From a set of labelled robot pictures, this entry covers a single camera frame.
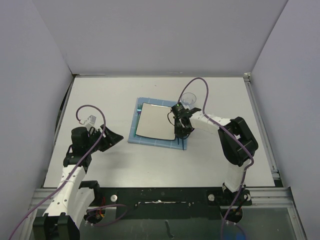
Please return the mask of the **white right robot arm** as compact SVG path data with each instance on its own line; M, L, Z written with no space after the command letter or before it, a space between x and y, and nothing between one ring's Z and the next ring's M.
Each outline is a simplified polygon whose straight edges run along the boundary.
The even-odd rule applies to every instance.
M240 189L244 187L245 173L253 164L253 156L259 148L252 131L242 117L221 118L205 114L200 108L185 108L182 103L171 107L174 119L174 134L184 140L194 130L217 134L223 154L228 161L227 176L223 183L223 200L230 205L241 198Z

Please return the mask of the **square white plate dark rim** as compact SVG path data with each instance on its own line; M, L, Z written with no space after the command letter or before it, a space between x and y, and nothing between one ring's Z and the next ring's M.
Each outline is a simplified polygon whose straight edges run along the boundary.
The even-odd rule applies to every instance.
M145 138L173 141L176 138L173 116L169 106L144 102L135 134Z

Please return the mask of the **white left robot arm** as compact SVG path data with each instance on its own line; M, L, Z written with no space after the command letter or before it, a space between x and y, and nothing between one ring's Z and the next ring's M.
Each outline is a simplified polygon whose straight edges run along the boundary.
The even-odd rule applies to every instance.
M71 131L71 145L63 160L60 190L42 216L34 219L36 240L78 240L80 225L90 205L100 203L102 193L96 180L85 181L92 154L104 152L123 140L107 127L76 127Z

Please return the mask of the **clear drinking glass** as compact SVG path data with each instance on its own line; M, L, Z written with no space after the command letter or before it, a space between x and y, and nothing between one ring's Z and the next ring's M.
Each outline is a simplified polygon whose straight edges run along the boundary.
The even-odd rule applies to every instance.
M193 109L195 107L195 103L197 101L197 97L195 94L191 92L185 92L182 94L180 98L180 102L185 108Z

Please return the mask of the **blue grid placemat cloth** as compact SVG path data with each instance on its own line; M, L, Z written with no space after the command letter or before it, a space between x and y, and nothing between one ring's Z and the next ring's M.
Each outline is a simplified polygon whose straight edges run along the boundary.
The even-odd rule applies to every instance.
M134 137L134 131L137 121L137 106L138 104L151 104L155 106L160 106L162 108L168 107L170 110L170 107L175 105L177 102L170 101L170 100L162 100L162 99L156 99L156 98L148 98L148 97L138 97L135 103L134 108L134 114L132 117L129 137L128 137L128 143L130 144L140 144L140 145L147 145L147 146L153 146L153 147L162 147L162 148L169 148L169 149L175 149L175 150L183 150L182 149L182 140L179 139L179 145L177 143L177 138L175 137L175 134L173 134L173 139L161 139L160 137L151 138L147 136L141 136L136 133L136 136ZM185 150L187 150L188 147L188 140L185 139Z

